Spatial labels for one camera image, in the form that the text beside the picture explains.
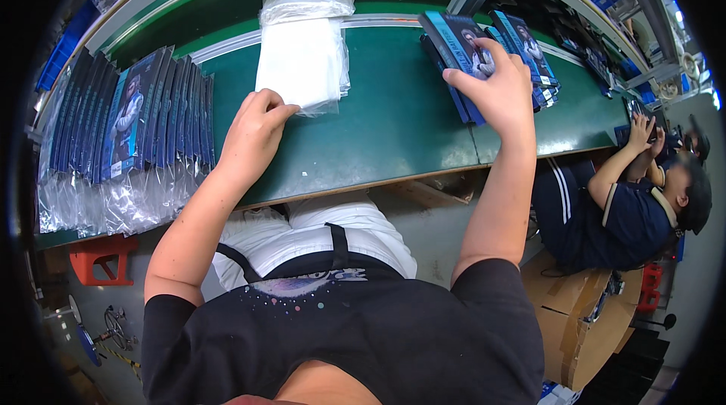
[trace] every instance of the workbench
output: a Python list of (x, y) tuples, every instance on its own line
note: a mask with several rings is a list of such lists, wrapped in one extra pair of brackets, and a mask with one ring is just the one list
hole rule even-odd
[[(120, 67), (132, 57), (176, 43), (175, 55), (192, 54), (203, 72), (214, 73), (217, 155), (241, 101), (254, 89), (260, 51), (254, 37), (261, 0), (243, 0), (236, 7), (230, 6), (232, 1), (189, 0), (176, 9), (168, 6), (156, 21), (150, 20), (151, 11), (137, 13), (136, 20), (127, 21), (103, 42)], [(340, 113), (289, 119), (277, 155), (240, 208), (492, 164), (500, 147), (498, 136), (488, 126), (461, 123), (445, 83), (420, 46), (422, 29), (414, 16), (425, 9), (444, 11), (446, 3), (357, 0), (358, 18), (346, 28), (351, 90), (339, 103)], [(139, 22), (144, 16), (148, 22)], [(489, 23), (484, 14), (475, 20)], [(97, 25), (95, 32), (102, 27)], [(603, 97), (577, 59), (558, 50), (551, 37), (538, 32), (534, 36), (562, 83), (557, 105), (534, 116), (538, 156), (613, 146), (613, 127), (627, 123), (620, 98)], [(98, 38), (88, 39), (100, 47)], [(217, 55), (205, 54), (215, 48)], [(43, 234), (36, 237), (36, 247), (76, 240), (70, 231)]]

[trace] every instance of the black cap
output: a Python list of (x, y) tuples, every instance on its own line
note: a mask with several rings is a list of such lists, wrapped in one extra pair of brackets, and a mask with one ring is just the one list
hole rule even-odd
[(690, 186), (685, 190), (688, 205), (678, 215), (678, 227), (682, 230), (693, 230), (697, 235), (706, 225), (711, 213), (711, 182), (699, 158), (693, 153), (683, 152), (676, 157), (690, 174)]
[(706, 160), (711, 151), (711, 142), (709, 142), (709, 138), (695, 121), (695, 117), (691, 115), (688, 119), (690, 120), (690, 124), (693, 125), (693, 131), (698, 135), (698, 145), (695, 146), (693, 152), (698, 153), (698, 160), (703, 164), (703, 161)]

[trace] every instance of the stack of plastic bags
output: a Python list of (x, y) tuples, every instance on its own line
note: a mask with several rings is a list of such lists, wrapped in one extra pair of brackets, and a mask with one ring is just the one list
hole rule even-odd
[(149, 230), (176, 218), (209, 174), (213, 75), (173, 51), (119, 73), (84, 49), (61, 75), (39, 159), (41, 233)]
[(255, 90), (275, 90), (298, 115), (338, 113), (351, 87), (340, 18), (354, 11), (354, 0), (264, 0)]

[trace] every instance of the wire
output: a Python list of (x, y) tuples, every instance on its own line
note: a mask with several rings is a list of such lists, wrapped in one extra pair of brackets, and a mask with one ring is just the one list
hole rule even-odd
[(138, 362), (132, 361), (131, 359), (126, 358), (123, 355), (120, 355), (120, 354), (116, 353), (114, 350), (111, 350), (109, 347), (103, 345), (102, 343), (97, 343), (96, 345), (97, 346), (100, 346), (101, 348), (103, 348), (108, 353), (114, 355), (115, 357), (117, 357), (117, 358), (125, 361), (127, 364), (129, 364), (132, 367), (133, 374), (136, 375), (137, 379), (139, 379), (139, 382), (141, 382), (141, 385), (144, 384), (144, 382), (141, 381), (141, 377), (139, 376), (139, 373), (137, 372), (137, 367), (138, 368), (141, 368), (141, 364), (139, 364)]

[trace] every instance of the plastic stool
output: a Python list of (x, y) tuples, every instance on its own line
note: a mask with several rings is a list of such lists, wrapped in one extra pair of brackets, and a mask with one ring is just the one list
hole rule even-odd
[(643, 292), (636, 310), (642, 313), (655, 312), (658, 309), (658, 301), (661, 300), (661, 293), (655, 290)]
[[(133, 285), (126, 279), (126, 257), (129, 252), (139, 248), (136, 237), (124, 238), (123, 235), (102, 237), (70, 245), (70, 264), (83, 285)], [(118, 277), (106, 264), (118, 256)], [(96, 279), (93, 265), (99, 264), (108, 279)]]
[(642, 270), (642, 284), (640, 286), (641, 291), (655, 290), (661, 284), (661, 276), (663, 275), (663, 268), (650, 264)]

